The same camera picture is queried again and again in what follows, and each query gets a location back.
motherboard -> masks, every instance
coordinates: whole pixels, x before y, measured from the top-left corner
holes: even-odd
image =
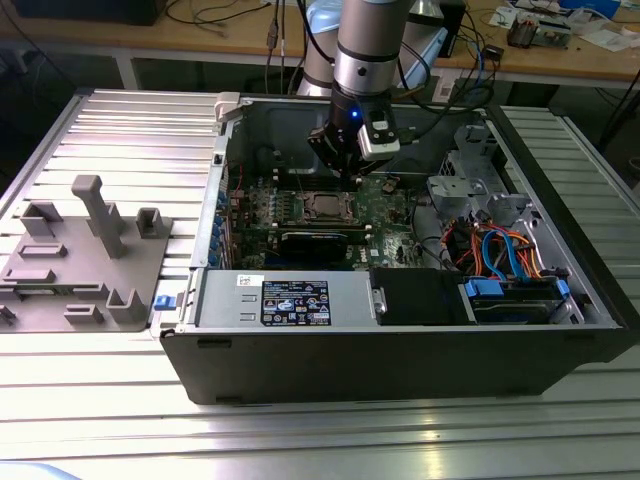
[[[411,228],[416,192],[398,179],[369,176],[352,191],[310,190],[258,178],[231,194],[237,269],[368,270],[423,267]]]

blue cable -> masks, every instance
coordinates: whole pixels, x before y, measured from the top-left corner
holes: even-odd
[[[482,83],[482,72],[484,72],[484,58],[482,57],[482,52],[480,51],[480,46],[476,42],[470,42],[474,47],[476,47],[476,52],[478,53],[478,78],[476,78],[476,86]]]
[[[493,236],[497,234],[502,235],[505,239],[505,242],[507,244],[507,254],[509,255],[509,263],[511,264],[511,270],[513,270],[513,274],[520,280],[528,280],[529,276],[524,272],[524,270],[522,270],[522,267],[518,263],[518,259],[516,258],[516,251],[513,248],[513,244],[511,243],[511,238],[509,238],[509,235],[500,230],[491,230],[484,236],[484,239],[482,240],[482,259],[487,265],[487,268],[489,268],[489,270],[500,277],[500,280],[502,280],[503,282],[507,281],[507,277],[505,276],[505,274],[495,268],[491,263],[491,259],[489,258],[489,241]]]

white sticker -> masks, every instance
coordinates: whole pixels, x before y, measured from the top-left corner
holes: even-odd
[[[264,275],[238,275],[239,287],[261,287]]]

warning label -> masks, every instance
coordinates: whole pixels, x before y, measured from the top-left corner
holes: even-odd
[[[267,327],[331,325],[327,282],[262,282],[262,324]]]

blue latch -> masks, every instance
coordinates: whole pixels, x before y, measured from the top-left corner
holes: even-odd
[[[569,298],[569,295],[571,295],[571,290],[569,290],[569,285],[567,285],[567,282],[558,279],[556,281],[556,286],[558,287],[558,291],[560,292],[560,295],[562,295],[562,298]]]
[[[472,297],[502,297],[504,291],[498,280],[489,280],[488,278],[472,278],[464,284],[464,289],[469,298]]]
[[[176,308],[176,297],[170,295],[158,295],[153,302],[153,309],[158,312],[175,310]]]

